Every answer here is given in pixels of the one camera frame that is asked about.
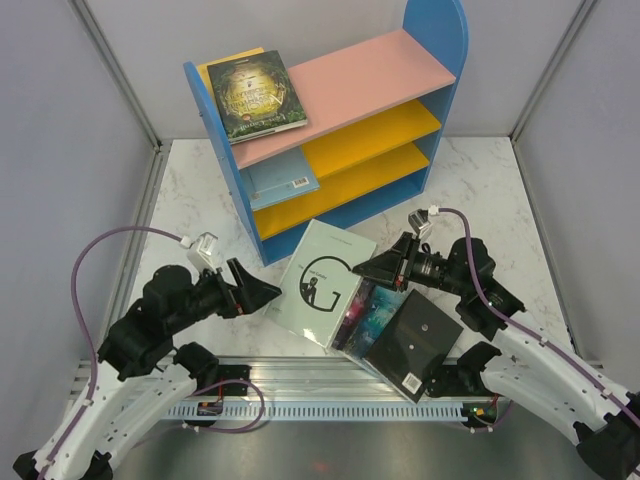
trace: barcode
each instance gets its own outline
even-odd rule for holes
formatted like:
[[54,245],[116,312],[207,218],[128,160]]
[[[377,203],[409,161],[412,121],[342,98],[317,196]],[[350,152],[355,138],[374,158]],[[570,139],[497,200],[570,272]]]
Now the barcode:
[[309,179],[307,177],[302,177],[298,180],[293,181],[293,188],[300,188],[304,187],[305,185],[309,185]]
[[418,389],[422,386],[422,382],[413,373],[409,372],[407,373],[407,376],[404,377],[402,386],[407,390],[409,390],[411,393],[416,393]]

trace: light blue book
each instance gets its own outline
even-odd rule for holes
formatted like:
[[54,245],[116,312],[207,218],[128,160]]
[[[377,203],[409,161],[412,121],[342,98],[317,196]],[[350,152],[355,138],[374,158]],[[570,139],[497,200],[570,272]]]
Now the light blue book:
[[311,220],[280,282],[282,295],[265,315],[328,348],[362,280],[351,269],[375,249],[372,240]]
[[320,188],[300,147],[240,170],[251,210],[260,210]]

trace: white cable clip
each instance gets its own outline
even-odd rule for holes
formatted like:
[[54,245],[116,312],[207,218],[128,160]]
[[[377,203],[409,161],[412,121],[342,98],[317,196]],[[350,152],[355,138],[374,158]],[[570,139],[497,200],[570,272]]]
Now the white cable clip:
[[191,240],[191,237],[185,235],[180,239],[180,246],[185,250],[189,250],[189,248],[191,248],[191,245],[193,245],[193,240]]

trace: marble tabletop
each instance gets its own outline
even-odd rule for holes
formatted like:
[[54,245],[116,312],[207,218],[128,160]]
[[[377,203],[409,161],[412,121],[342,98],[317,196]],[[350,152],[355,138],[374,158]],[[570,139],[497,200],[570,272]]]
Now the marble tabletop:
[[[497,263],[495,278],[522,300],[526,308],[560,342],[569,345],[569,333],[560,312],[549,268],[540,243],[520,171],[508,138],[443,139],[427,186],[421,195],[376,215],[349,230],[375,240],[378,252],[389,248],[405,230],[407,215],[431,204],[453,207],[467,215],[475,237],[484,240]],[[463,236],[455,216],[434,220],[429,243],[444,256]],[[208,140],[175,140],[155,205],[151,226],[192,238],[210,231],[218,237],[217,259],[225,277],[233,281],[225,260],[237,257],[253,275],[278,284],[288,259],[262,265],[242,227],[228,188]],[[143,285],[162,265],[180,264],[195,270],[185,250],[157,235],[147,237],[132,290],[138,298]],[[458,299],[434,290],[421,289],[444,312],[455,313]],[[459,357],[482,336],[465,329],[451,351]],[[198,341],[216,355],[320,356],[332,355],[311,341],[298,337],[259,313],[200,322],[179,334],[177,346]]]

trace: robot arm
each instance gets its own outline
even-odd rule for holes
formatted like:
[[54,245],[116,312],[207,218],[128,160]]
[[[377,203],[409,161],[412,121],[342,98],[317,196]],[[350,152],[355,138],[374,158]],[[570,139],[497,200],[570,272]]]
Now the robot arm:
[[410,214],[416,235],[403,233],[391,249],[353,272],[392,290],[414,282],[459,296],[462,321],[486,339],[458,361],[464,382],[511,398],[550,423],[602,478],[626,479],[640,464],[640,395],[553,339],[493,278],[496,263],[482,240],[470,235],[457,240],[447,258],[431,253],[427,244],[421,248],[420,239],[431,228],[429,213],[438,209]]
[[252,277],[238,260],[227,262],[236,284],[222,278],[212,260],[216,238],[206,233],[187,257],[200,275],[195,285],[184,267],[155,272],[126,315],[109,329],[98,349],[94,394],[87,384],[62,425],[40,450],[18,457],[24,480],[110,480],[127,452],[173,405],[215,383],[218,359],[196,343],[183,345],[170,365],[132,405],[144,377],[172,350],[173,335],[211,315],[250,314],[281,294]]

